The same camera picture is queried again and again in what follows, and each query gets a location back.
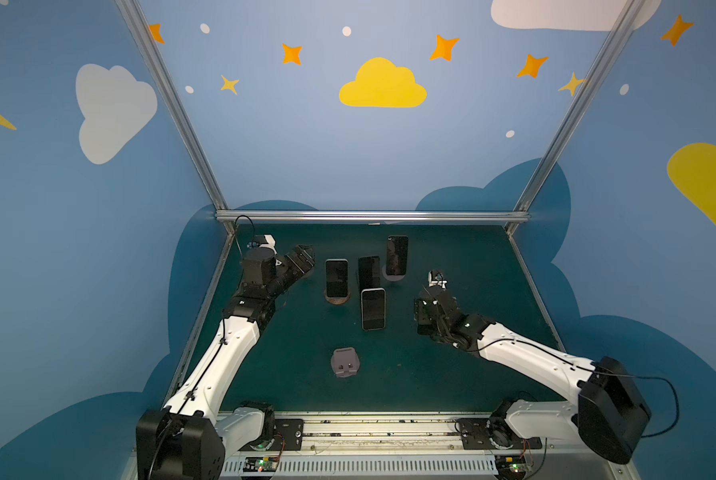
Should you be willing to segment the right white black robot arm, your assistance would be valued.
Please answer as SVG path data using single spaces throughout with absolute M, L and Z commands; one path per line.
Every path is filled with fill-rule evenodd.
M 489 419 L 491 436 L 583 443 L 616 463 L 630 462 L 652 413 L 630 374 L 617 360 L 593 361 L 524 337 L 480 314 L 466 314 L 450 291 L 425 288 L 414 300 L 421 335 L 508 367 L 560 395 L 556 402 L 507 401 Z

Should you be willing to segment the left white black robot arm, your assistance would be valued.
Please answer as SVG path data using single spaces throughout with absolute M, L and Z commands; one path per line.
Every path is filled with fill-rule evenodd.
M 140 479 L 217 479 L 227 455 L 263 450 L 275 441 L 275 414 L 266 402 L 246 401 L 219 416 L 243 360 L 276 311 L 276 301 L 316 264 L 310 245 L 279 254 L 272 236 L 258 236 L 242 261 L 242 276 L 217 332 L 195 369 L 159 410 L 136 425 Z

